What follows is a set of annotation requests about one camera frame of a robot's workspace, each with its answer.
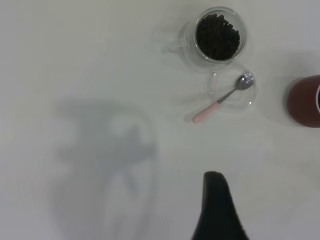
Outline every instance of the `pink spoon handle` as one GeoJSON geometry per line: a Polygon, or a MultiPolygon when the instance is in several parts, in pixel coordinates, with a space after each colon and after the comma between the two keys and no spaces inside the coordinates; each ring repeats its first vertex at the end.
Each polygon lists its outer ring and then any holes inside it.
{"type": "Polygon", "coordinates": [[[213,110],[215,110],[219,106],[218,102],[215,102],[208,106],[207,108],[203,109],[201,112],[199,112],[197,115],[195,115],[192,119],[192,121],[197,124],[201,122],[206,116],[208,116],[209,113],[211,113],[213,110]]]}

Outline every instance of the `spoon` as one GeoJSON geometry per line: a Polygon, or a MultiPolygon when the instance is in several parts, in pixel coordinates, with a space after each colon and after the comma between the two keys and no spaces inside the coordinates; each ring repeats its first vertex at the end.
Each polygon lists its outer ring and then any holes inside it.
{"type": "Polygon", "coordinates": [[[232,91],[228,92],[226,95],[224,95],[218,101],[211,104],[207,108],[203,109],[201,112],[199,112],[197,115],[195,115],[193,117],[192,121],[195,124],[201,122],[206,116],[208,116],[213,110],[215,110],[224,100],[226,100],[236,90],[246,90],[254,84],[254,81],[255,81],[255,77],[251,72],[247,72],[247,73],[243,74],[235,82],[235,86],[232,91]]]}

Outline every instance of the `black object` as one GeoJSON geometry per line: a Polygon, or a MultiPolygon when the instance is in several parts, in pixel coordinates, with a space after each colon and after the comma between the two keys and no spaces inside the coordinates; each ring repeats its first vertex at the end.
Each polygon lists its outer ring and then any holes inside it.
{"type": "Polygon", "coordinates": [[[223,15],[209,15],[196,29],[196,41],[201,51],[215,60],[230,59],[240,44],[239,31],[223,15]]]}
{"type": "Polygon", "coordinates": [[[221,173],[204,174],[202,211],[192,240],[249,240],[221,173]]]}

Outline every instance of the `glass cup handle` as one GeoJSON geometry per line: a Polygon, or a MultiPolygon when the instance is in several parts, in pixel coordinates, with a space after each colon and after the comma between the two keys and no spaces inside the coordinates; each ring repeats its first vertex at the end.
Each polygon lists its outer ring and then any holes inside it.
{"type": "Polygon", "coordinates": [[[188,45],[187,38],[186,37],[182,37],[182,38],[179,38],[179,39],[175,40],[174,42],[170,43],[169,45],[165,46],[162,49],[162,52],[164,52],[164,53],[166,53],[166,52],[175,53],[177,51],[177,49],[179,49],[181,47],[185,47],[187,45],[188,45]]]}

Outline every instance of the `small glass bowl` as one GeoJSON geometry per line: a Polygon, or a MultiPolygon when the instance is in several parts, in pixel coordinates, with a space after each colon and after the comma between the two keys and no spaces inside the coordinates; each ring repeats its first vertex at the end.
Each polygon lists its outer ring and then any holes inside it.
{"type": "MultiPolygon", "coordinates": [[[[208,82],[208,95],[212,102],[217,101],[235,88],[235,83],[249,71],[241,66],[233,64],[230,67],[214,72],[208,82]]],[[[238,114],[252,106],[257,96],[256,81],[246,90],[236,90],[219,106],[219,110],[227,113],[238,114]]]]}

